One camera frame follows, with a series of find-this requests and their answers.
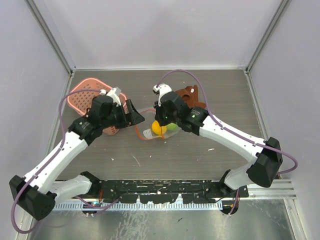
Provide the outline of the clear zip top bag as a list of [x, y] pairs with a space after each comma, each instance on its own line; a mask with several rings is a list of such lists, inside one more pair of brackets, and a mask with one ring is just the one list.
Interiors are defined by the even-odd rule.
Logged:
[[166, 126], [160, 126], [155, 120], [156, 110], [153, 108], [139, 109], [138, 112], [144, 117], [144, 121], [135, 126], [137, 136], [144, 140], [168, 139], [180, 131], [175, 123], [169, 123]]

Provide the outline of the light green apple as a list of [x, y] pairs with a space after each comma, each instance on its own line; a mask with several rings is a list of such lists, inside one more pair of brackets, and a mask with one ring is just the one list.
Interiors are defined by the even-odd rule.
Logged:
[[170, 123], [166, 126], [167, 131], [174, 131], [177, 128], [175, 123]]

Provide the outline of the orange yellow fruit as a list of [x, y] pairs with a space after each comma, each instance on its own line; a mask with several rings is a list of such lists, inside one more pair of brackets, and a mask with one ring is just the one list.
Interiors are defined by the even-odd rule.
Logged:
[[167, 132], [167, 127], [166, 126], [160, 126], [159, 122], [155, 120], [151, 124], [151, 130], [154, 134], [161, 136]]

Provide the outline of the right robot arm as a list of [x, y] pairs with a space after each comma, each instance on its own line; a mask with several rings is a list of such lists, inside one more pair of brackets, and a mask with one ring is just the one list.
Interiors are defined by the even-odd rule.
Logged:
[[183, 131], [214, 140], [236, 152], [247, 160], [247, 164], [227, 170], [218, 183], [218, 190], [225, 197], [231, 197], [237, 189], [256, 184], [269, 188], [283, 162], [279, 153], [280, 143], [275, 138], [263, 140], [248, 135], [248, 141], [238, 137], [242, 132], [236, 128], [228, 131], [229, 125], [216, 123], [209, 112], [199, 106], [188, 107], [175, 92], [170, 91], [155, 103], [155, 120], [161, 126], [176, 124]]

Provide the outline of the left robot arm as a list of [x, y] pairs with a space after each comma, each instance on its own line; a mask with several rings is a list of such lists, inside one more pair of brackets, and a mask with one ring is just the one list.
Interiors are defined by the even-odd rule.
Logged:
[[73, 121], [60, 144], [37, 167], [24, 177], [15, 175], [10, 180], [10, 190], [18, 206], [40, 221], [60, 202], [79, 195], [97, 197], [101, 190], [100, 179], [87, 171], [59, 184], [55, 180], [79, 153], [102, 135], [104, 129], [123, 129], [144, 122], [131, 100], [126, 100], [126, 106], [127, 110], [110, 96], [94, 97], [91, 107]]

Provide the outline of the brown cloth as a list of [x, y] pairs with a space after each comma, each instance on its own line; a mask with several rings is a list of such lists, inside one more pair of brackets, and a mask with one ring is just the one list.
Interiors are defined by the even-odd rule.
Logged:
[[175, 91], [175, 93], [177, 93], [183, 99], [189, 108], [206, 108], [206, 104], [199, 101], [199, 90], [196, 84], [194, 86], [187, 86], [183, 89], [179, 89]]

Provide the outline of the pink plastic basket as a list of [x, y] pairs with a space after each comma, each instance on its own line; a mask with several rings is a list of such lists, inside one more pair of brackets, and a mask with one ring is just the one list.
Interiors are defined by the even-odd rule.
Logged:
[[[68, 105], [73, 108], [80, 118], [76, 119], [68, 128], [81, 138], [100, 136], [104, 132], [113, 135], [124, 127], [108, 125], [107, 117], [111, 113], [113, 100], [106, 94], [115, 87], [111, 87], [97, 78], [86, 78], [72, 89], [67, 97]], [[121, 105], [127, 110], [127, 97], [121, 92]]]

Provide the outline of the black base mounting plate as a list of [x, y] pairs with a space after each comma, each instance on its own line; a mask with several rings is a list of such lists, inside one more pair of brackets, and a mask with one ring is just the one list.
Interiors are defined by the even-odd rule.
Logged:
[[206, 204], [249, 196], [246, 186], [238, 191], [226, 190], [214, 180], [104, 180], [100, 192], [105, 203], [119, 200], [123, 204], [172, 204], [178, 200], [183, 204]]

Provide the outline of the aluminium frame rail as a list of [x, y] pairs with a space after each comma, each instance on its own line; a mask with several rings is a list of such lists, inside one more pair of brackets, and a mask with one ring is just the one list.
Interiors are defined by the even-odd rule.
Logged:
[[249, 197], [257, 200], [294, 200], [297, 198], [293, 183], [289, 179], [275, 179], [268, 188], [250, 184], [247, 190]]

